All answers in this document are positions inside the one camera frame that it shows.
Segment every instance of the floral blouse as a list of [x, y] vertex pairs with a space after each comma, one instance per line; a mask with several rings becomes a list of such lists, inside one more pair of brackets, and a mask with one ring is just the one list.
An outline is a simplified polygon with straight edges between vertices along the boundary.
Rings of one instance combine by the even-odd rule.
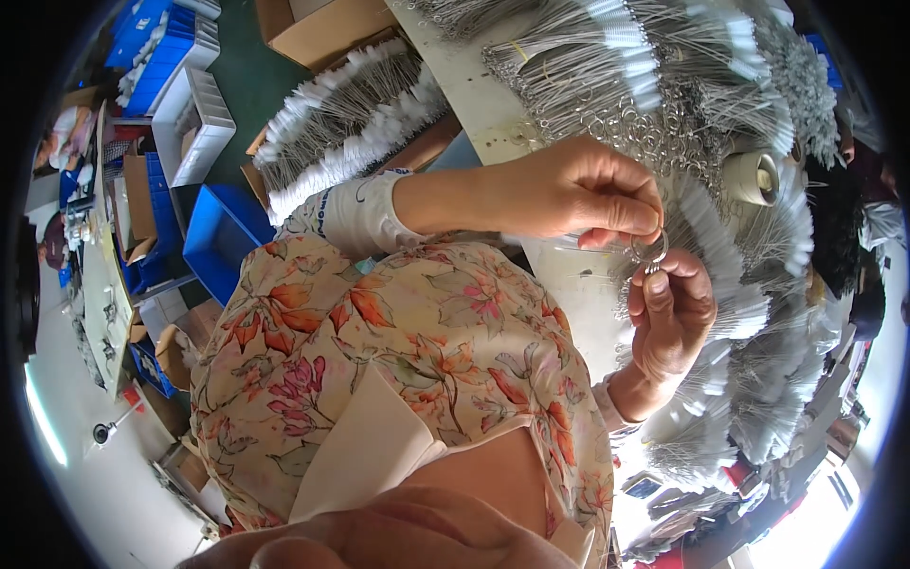
[[[398, 177], [371, 182], [389, 208]], [[610, 431], [623, 425], [605, 390], [592, 392], [562, 310], [477, 242], [404, 249], [361, 274], [324, 238], [328, 193], [245, 259], [193, 371], [191, 428], [238, 520], [288, 521], [310, 461], [373, 368], [450, 449], [528, 426], [560, 498], [549, 507], [593, 529], [597, 566], [612, 511]]]

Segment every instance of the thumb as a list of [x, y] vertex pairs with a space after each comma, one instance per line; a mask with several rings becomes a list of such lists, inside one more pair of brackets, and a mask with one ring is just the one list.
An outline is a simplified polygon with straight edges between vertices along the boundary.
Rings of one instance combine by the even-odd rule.
[[670, 325], [673, 321], [673, 294], [666, 271], [658, 270], [644, 279], [642, 292], [652, 328]]
[[580, 221], [587, 227], [611, 229], [632, 235], [651, 235], [657, 230], [657, 211], [635, 198], [585, 191]]

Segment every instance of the wall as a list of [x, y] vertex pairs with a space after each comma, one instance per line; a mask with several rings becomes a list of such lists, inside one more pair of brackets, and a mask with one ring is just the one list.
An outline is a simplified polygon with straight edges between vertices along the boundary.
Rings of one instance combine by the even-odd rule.
[[848, 461], [861, 491], [872, 481], [875, 460], [901, 393], [904, 368], [907, 327], [901, 319], [901, 300], [907, 292], [907, 252], [889, 241], [885, 254], [891, 258], [891, 269], [886, 269], [884, 274], [885, 322], [872, 342], [869, 362], [856, 390], [870, 422], [860, 432]]
[[25, 211], [33, 211], [49, 203], [60, 200], [60, 173], [43, 176], [32, 180], [28, 187], [28, 198], [25, 200]]
[[[39, 239], [54, 208], [29, 214]], [[86, 455], [92, 427], [116, 420], [128, 405], [114, 403], [89, 378], [70, 319], [60, 310], [63, 299], [56, 272], [43, 263], [37, 354], [28, 375], [66, 452], [64, 467], [43, 445], [50, 470], [108, 566], [172, 568], [194, 552], [202, 523], [158, 485], [147, 466], [167, 450], [167, 436], [154, 418], [134, 413], [104, 449]]]

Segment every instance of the white table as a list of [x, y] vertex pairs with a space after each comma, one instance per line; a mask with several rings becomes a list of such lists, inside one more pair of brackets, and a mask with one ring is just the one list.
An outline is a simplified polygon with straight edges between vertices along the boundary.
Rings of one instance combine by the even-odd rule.
[[[106, 102], [98, 111], [96, 125], [97, 154], [95, 174], [95, 208], [89, 213], [94, 242], [86, 243], [83, 258], [82, 287], [86, 299], [86, 336], [101, 370], [107, 394], [116, 400], [122, 387], [123, 359], [128, 350], [129, 328], [133, 320], [133, 303], [114, 248], [114, 236], [106, 214], [106, 188], [103, 176], [104, 150], [102, 145]], [[116, 318], [108, 327], [105, 307], [116, 304]], [[104, 339], [111, 343], [115, 356], [108, 360], [104, 354]]]

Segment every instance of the green floor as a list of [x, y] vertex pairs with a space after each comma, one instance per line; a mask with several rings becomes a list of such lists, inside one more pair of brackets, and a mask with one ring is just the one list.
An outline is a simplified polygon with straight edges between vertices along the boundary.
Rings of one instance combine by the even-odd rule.
[[246, 151], [284, 98], [300, 82], [312, 78], [308, 69], [273, 51], [262, 41], [253, 0], [221, 0], [217, 20], [221, 55], [208, 68], [215, 76], [237, 133], [206, 177], [207, 184], [231, 184], [252, 193], [240, 166]]

